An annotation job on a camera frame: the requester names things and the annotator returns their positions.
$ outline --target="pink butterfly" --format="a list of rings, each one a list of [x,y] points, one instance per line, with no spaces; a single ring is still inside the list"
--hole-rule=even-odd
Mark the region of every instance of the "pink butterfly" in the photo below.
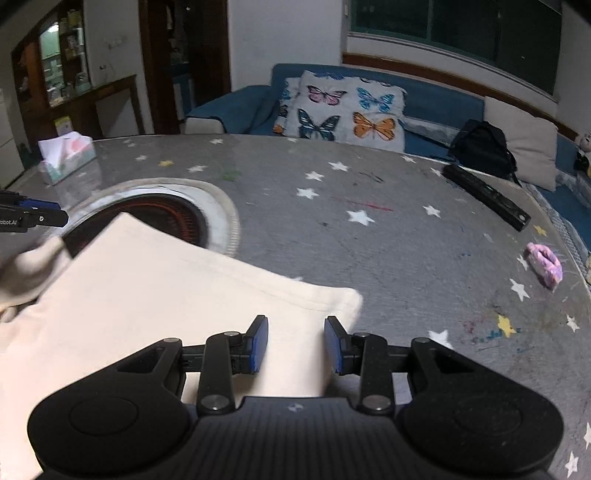
[[[323,92],[318,87],[308,85],[308,98],[314,103],[328,103],[328,105],[338,105],[340,98],[347,92],[344,90],[337,90],[335,92]]]

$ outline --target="pink toy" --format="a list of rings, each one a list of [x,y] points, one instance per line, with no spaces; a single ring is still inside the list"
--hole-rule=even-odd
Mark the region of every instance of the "pink toy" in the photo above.
[[[527,251],[544,269],[544,282],[554,290],[562,281],[562,265],[554,252],[545,245],[527,244]]]

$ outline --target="blue butterfly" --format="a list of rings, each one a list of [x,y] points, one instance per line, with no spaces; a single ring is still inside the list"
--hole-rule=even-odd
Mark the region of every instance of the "blue butterfly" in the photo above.
[[[318,127],[314,124],[310,116],[305,110],[298,108],[297,110],[297,119],[300,122],[300,138],[319,138],[322,137],[323,140],[328,141],[335,141],[334,131],[336,128],[336,124],[339,123],[340,115],[333,115],[328,117],[324,122],[320,124]]]
[[[380,98],[375,98],[366,89],[361,87],[357,87],[357,93],[359,95],[359,104],[366,110],[369,110],[372,105],[378,105],[379,111],[386,113],[390,111],[390,105],[392,105],[392,102],[394,101],[394,95],[391,93],[382,95]]]
[[[337,75],[336,73],[330,73],[330,72],[321,72],[321,73],[315,73],[314,76],[317,79],[327,79],[327,78],[331,78],[333,80],[343,80],[345,77],[343,77],[342,75]]]

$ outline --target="stuffed toy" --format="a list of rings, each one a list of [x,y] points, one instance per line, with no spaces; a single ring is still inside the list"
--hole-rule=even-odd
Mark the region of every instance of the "stuffed toy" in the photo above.
[[[591,160],[591,132],[585,134],[579,141],[574,169],[584,171],[588,177],[591,177],[591,162],[589,160]]]

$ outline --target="black bag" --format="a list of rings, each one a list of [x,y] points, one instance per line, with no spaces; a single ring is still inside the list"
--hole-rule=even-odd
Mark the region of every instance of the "black bag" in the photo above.
[[[517,182],[517,165],[505,134],[488,122],[468,120],[453,139],[449,154],[464,167]]]

